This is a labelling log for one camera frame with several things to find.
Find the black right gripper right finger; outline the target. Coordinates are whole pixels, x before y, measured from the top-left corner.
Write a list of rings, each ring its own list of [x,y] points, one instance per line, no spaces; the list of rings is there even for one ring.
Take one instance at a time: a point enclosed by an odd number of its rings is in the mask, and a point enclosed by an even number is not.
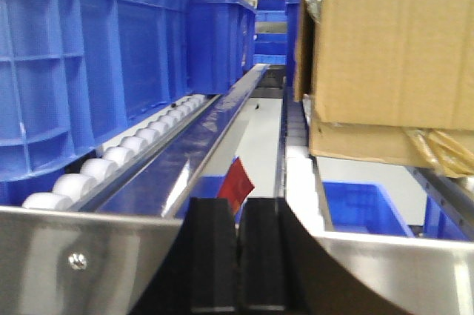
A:
[[[405,314],[336,261],[282,198],[251,198],[238,249],[242,314]]]

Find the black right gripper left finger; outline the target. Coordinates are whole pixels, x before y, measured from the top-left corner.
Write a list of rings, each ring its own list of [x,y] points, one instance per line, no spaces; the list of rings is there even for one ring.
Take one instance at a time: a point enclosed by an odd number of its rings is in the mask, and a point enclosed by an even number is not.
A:
[[[235,314],[236,229],[226,199],[192,198],[131,314]]]

